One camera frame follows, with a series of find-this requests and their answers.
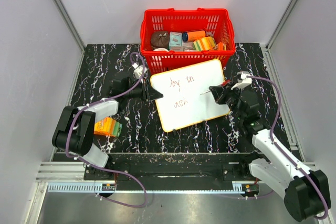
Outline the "red whiteboard marker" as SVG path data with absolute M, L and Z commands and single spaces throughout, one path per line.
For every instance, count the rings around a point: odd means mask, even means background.
M 205 91 L 205 92 L 203 92 L 203 93 L 201 93 L 201 95 L 207 94 L 207 93 L 209 93 L 209 92 L 214 93 L 215 91 L 216 91 L 216 92 L 217 92 L 217 91 L 220 91 L 220 90 L 224 89 L 224 87 L 225 87 L 226 85 L 227 85 L 227 81 L 225 81 L 225 82 L 223 82 L 223 83 L 221 83 L 221 84 L 219 84 L 219 85 L 216 85 L 216 86 L 210 86 L 210 87 L 208 88 L 208 90 Z

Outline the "yellow framed whiteboard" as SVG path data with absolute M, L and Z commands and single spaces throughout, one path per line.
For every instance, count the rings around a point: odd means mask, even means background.
M 227 115 L 229 107 L 218 105 L 207 93 L 210 86 L 223 82 L 218 59 L 152 75 L 151 86 L 163 94 L 155 101 L 162 130 L 172 132 Z

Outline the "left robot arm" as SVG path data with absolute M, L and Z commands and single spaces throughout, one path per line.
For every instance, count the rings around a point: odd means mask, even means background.
M 163 98 L 163 94 L 145 78 L 137 81 L 130 77 L 112 80 L 107 97 L 89 105 L 64 107 L 52 136 L 52 145 L 96 166 L 95 172 L 101 179 L 111 178 L 114 168 L 108 163 L 108 154 L 93 143 L 94 126 L 118 114 L 129 99 L 135 98 L 153 101 Z

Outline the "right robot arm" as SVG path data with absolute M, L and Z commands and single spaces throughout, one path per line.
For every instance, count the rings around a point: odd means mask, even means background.
M 253 177 L 267 184 L 283 199 L 294 220 L 326 218 L 331 208 L 329 183 L 321 170 L 312 170 L 291 153 L 259 115 L 255 93 L 241 90 L 230 81 L 210 86 L 216 104 L 227 105 L 237 114 L 241 134 L 262 152 L 250 154 L 239 166 L 245 180 Z

